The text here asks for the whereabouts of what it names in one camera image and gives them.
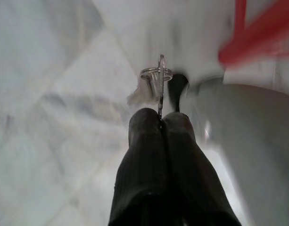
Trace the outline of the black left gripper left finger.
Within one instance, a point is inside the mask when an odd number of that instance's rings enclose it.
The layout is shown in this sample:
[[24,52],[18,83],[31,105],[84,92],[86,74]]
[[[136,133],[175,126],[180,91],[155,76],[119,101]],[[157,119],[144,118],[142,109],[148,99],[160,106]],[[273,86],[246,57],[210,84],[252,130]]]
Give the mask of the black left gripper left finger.
[[131,117],[128,142],[108,226],[166,226],[167,165],[156,111],[143,108]]

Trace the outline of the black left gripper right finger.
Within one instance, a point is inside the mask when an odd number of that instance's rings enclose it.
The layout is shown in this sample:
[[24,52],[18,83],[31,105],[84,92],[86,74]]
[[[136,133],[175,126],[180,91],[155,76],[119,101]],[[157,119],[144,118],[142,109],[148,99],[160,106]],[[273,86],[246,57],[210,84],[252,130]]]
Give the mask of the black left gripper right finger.
[[211,162],[195,140],[187,115],[163,118],[178,207],[188,226],[241,226]]

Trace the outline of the silver keys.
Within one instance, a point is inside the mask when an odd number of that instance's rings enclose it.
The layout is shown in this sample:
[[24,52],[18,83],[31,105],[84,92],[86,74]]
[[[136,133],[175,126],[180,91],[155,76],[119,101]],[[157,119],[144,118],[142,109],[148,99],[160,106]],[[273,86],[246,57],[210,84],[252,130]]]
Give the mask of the silver keys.
[[137,88],[127,98],[129,106],[143,104],[157,105],[157,114],[162,119],[165,83],[173,78],[173,72],[166,68],[165,56],[160,55],[158,66],[140,71]]

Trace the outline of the red plastic stool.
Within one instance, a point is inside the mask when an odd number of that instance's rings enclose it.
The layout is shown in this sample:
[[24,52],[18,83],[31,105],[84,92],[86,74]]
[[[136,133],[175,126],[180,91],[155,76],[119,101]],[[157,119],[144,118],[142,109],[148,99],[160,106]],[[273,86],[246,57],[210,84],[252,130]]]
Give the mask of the red plastic stool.
[[246,24],[247,0],[235,0],[234,32],[219,51],[225,68],[261,57],[289,58],[289,0],[275,2],[252,23]]

